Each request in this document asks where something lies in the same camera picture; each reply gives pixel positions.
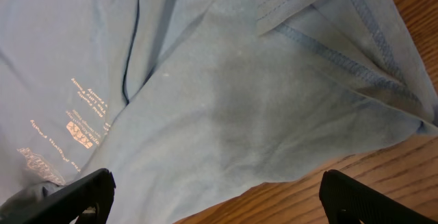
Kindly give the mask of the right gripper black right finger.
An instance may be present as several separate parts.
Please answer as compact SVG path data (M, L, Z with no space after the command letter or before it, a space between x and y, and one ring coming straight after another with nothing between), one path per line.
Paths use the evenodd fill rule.
M337 170L324 172L319 199L329 224L437 224Z

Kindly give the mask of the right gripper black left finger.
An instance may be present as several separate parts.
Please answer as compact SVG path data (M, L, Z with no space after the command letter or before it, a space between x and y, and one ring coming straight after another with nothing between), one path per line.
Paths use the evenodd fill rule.
M13 210L3 224L105 224L114 202L116 184L108 169L99 169L38 203Z

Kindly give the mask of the light blue t-shirt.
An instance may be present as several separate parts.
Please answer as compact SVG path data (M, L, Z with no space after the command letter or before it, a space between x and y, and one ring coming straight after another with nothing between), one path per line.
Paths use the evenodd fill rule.
M171 223L437 133L393 0L1 0L1 219L99 168Z

